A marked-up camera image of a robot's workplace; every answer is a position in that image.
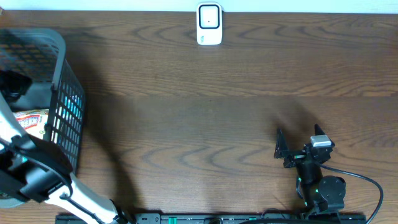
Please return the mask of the yellow snack bag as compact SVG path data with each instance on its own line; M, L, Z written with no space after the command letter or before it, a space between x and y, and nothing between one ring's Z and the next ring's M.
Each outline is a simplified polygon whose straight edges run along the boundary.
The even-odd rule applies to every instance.
M13 115L28 134L39 139L44 138L49 109L19 111L13 113Z

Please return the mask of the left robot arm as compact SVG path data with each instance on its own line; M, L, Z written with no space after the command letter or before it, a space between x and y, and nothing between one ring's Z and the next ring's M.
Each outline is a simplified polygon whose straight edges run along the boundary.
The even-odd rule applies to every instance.
M45 202L86 223L135 223L112 200L83 184L60 146L30 135L1 99L1 192L14 200Z

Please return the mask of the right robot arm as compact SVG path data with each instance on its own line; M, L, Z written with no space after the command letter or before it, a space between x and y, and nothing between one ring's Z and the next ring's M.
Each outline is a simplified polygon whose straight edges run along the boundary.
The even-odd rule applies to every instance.
M285 168L297 170L296 190L307 210L300 216L309 219L315 215L338 213L345 207L346 182L341 177L324 176L321 165L328 161L335 143L314 125L315 134L301 150L290 150L280 129L277 130L274 157L283 159Z

